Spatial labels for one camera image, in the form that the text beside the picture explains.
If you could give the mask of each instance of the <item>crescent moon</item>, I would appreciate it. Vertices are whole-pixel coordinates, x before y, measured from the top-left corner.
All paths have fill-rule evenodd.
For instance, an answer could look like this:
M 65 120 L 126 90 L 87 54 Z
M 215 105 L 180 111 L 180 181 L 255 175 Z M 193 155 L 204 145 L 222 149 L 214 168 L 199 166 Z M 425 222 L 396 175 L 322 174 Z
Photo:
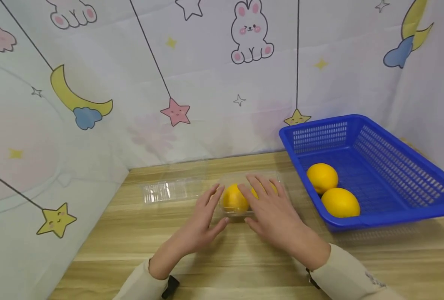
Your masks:
M 417 50 L 424 43 L 432 26 L 434 25 L 434 23 L 432 23 L 423 30 L 417 30 L 417 26 L 424 15 L 426 5 L 427 0 L 415 0 L 407 11 L 402 22 L 402 39 L 406 39 L 412 35 L 414 36 L 412 51 Z
M 112 111 L 112 100 L 104 103 L 95 103 L 81 98 L 71 91 L 65 81 L 64 65 L 60 65 L 52 71 L 52 74 L 50 75 L 50 83 L 52 84 L 52 88 L 57 97 L 71 111 L 79 107 L 88 107 L 92 110 L 99 111 L 102 116 L 106 116 Z

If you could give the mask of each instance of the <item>yellow orange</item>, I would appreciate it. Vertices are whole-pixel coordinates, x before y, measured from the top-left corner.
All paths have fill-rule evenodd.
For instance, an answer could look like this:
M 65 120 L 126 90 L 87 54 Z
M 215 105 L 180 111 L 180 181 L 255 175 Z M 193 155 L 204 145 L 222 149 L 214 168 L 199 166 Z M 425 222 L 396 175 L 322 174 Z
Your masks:
M 348 190 L 336 187 L 322 196 L 322 203 L 329 212 L 337 218 L 357 217 L 360 215 L 360 205 L 354 194 Z
M 327 164 L 315 164 L 307 170 L 307 177 L 314 186 L 315 191 L 322 195 L 327 190 L 337 187 L 339 175 L 334 168 Z
M 249 209 L 247 199 L 242 195 L 237 184 L 229 186 L 222 195 L 222 205 L 225 211 L 242 214 Z
M 275 187 L 275 185 L 274 185 L 273 183 L 270 183 L 270 185 L 272 186 L 272 189 L 274 190 L 274 192 L 277 193 L 277 188 Z M 254 188 L 252 188 L 250 191 L 252 192 L 252 194 L 253 194 L 257 199 L 259 198 L 259 196 L 258 196 L 257 193 L 255 192 Z

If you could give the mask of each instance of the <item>backdrop wall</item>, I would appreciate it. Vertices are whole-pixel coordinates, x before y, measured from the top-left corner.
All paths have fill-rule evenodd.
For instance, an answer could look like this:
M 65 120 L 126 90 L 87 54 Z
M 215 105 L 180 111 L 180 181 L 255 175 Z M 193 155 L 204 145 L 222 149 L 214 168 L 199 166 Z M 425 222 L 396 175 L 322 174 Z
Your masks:
M 49 295 L 128 168 L 350 113 L 444 168 L 444 1 L 0 0 L 0 299 Z

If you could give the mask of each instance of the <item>yellow star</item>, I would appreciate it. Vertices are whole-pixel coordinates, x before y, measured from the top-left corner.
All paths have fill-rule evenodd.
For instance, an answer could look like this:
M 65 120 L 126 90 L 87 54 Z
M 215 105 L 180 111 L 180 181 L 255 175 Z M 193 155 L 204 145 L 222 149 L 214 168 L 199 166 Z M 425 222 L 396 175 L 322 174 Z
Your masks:
M 310 120 L 310 118 L 311 118 L 311 116 L 302 116 L 300 114 L 300 111 L 298 109 L 296 109 L 294 111 L 294 114 L 290 118 L 285 119 L 284 122 L 287 123 L 287 125 L 291 126 L 291 125 L 305 123 L 308 120 Z
M 171 47 L 172 49 L 175 49 L 175 44 L 177 44 L 177 41 L 169 37 L 169 39 L 165 44 Z
M 324 59 L 320 59 L 318 63 L 316 63 L 314 66 L 319 68 L 319 70 L 322 70 L 325 66 L 327 66 L 329 63 L 326 62 Z
M 65 227 L 74 223 L 77 218 L 69 215 L 67 212 L 67 202 L 61 205 L 57 210 L 42 209 L 45 223 L 37 231 L 37 234 L 50 233 L 53 231 L 59 238 L 64 237 Z
M 14 150 L 12 148 L 9 148 L 10 156 L 9 158 L 16 158 L 16 159 L 22 159 L 23 150 Z

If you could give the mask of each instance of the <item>beige sleeve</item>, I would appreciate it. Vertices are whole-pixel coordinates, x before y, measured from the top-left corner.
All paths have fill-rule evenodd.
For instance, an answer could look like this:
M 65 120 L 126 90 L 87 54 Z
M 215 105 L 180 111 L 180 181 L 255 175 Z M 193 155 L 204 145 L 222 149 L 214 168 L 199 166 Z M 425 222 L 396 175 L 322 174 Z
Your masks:
M 167 288 L 165 280 L 158 280 L 149 273 L 149 259 L 134 269 L 113 300 L 159 300 Z
M 329 261 L 310 275 L 332 300 L 404 299 L 370 275 L 354 256 L 336 245 L 330 246 Z

